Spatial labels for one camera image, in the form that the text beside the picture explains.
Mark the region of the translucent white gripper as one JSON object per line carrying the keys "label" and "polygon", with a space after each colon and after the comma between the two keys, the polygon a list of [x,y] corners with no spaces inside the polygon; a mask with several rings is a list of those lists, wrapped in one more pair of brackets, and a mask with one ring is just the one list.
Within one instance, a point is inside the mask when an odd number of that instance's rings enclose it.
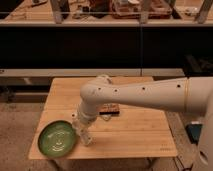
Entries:
{"label": "translucent white gripper", "polygon": [[72,115],[72,126],[77,134],[87,133],[90,125],[91,121],[87,116],[77,113]]}

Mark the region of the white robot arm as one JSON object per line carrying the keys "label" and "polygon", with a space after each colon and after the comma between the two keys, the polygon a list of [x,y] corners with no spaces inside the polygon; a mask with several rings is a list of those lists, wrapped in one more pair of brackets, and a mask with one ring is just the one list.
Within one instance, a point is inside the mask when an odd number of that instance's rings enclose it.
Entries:
{"label": "white robot arm", "polygon": [[99,75],[80,89],[74,129],[88,145],[88,128],[104,104],[117,103],[172,112],[203,114],[204,124],[191,171],[213,171],[213,77],[184,77],[116,85]]}

